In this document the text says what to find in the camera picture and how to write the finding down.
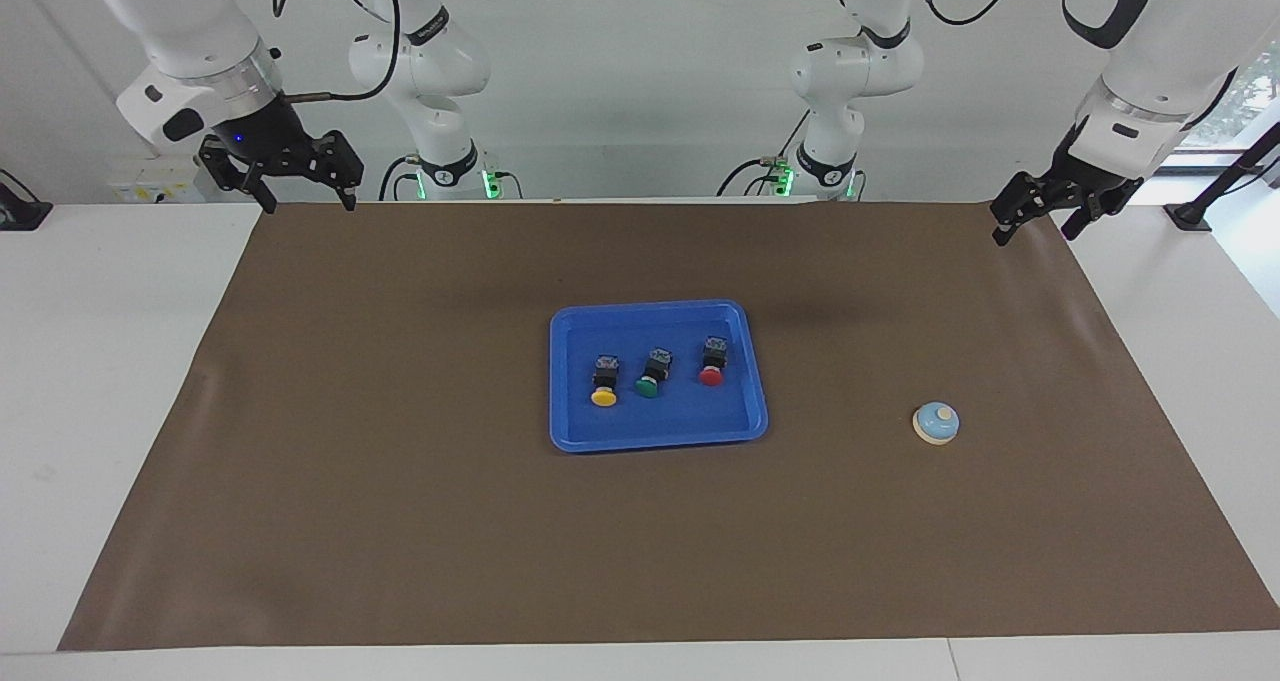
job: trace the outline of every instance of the brown paper sheet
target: brown paper sheet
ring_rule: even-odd
[[[989,230],[915,204],[282,207],[61,648],[1280,627],[1066,244]],[[748,308],[769,434],[553,448],[557,308],[694,298]],[[928,399],[960,408],[948,447],[911,431]]]

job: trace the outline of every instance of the green button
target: green button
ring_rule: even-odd
[[[658,398],[658,381],[654,381],[649,376],[644,376],[636,381],[636,393],[644,398]]]

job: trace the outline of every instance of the red button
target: red button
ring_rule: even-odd
[[[708,366],[704,367],[703,373],[698,375],[698,380],[703,381],[703,384],[707,384],[709,387],[718,387],[723,384],[724,374],[721,374],[721,370],[718,367]]]

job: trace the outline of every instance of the window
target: window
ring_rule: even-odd
[[[1243,67],[1217,108],[1184,140],[1180,152],[1239,152],[1280,122],[1280,38]]]

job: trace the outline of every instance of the tree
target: tree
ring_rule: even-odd
[[[1197,148],[1230,145],[1276,97],[1280,97],[1280,38],[1235,74],[1222,101],[1183,145]]]

